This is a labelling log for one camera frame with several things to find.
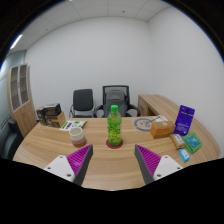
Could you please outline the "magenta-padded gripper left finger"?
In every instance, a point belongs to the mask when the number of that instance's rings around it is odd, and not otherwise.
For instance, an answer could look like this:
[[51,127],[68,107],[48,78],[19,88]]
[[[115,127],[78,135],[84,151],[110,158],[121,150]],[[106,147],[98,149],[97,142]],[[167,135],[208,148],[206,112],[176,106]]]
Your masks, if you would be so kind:
[[93,145],[87,145],[68,156],[59,155],[44,170],[81,186],[93,155]]

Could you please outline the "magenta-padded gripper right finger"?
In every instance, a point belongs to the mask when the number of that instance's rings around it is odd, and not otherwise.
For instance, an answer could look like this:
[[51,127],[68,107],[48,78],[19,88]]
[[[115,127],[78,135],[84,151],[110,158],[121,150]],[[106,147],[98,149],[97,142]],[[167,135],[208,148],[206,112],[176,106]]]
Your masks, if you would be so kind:
[[134,154],[145,184],[152,183],[182,169],[182,166],[170,156],[159,156],[140,145],[135,145]]

